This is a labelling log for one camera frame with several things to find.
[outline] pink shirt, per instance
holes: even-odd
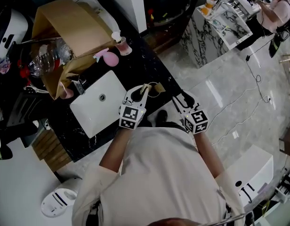
[[[276,32],[278,27],[283,26],[290,20],[290,5],[285,0],[273,0],[269,8],[279,17],[280,20],[272,22],[268,16],[261,10],[257,14],[258,22],[271,32]]]

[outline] cardboard box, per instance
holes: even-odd
[[[61,36],[73,53],[73,58],[64,67],[42,76],[48,92],[57,99],[62,88],[71,82],[69,73],[81,74],[95,59],[93,55],[107,47],[113,47],[112,31],[88,4],[77,4],[72,0],[56,0],[37,9],[32,39]]]

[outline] wooden slats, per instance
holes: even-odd
[[[72,161],[52,130],[44,130],[33,143],[33,149],[39,160],[44,159],[52,172]]]

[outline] black shoe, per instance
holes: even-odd
[[[168,118],[167,111],[160,110],[156,119],[155,119],[156,126],[159,126],[159,125],[163,124],[164,122],[166,122],[167,118]]]
[[[11,149],[7,145],[1,145],[0,160],[8,160],[13,157]]]

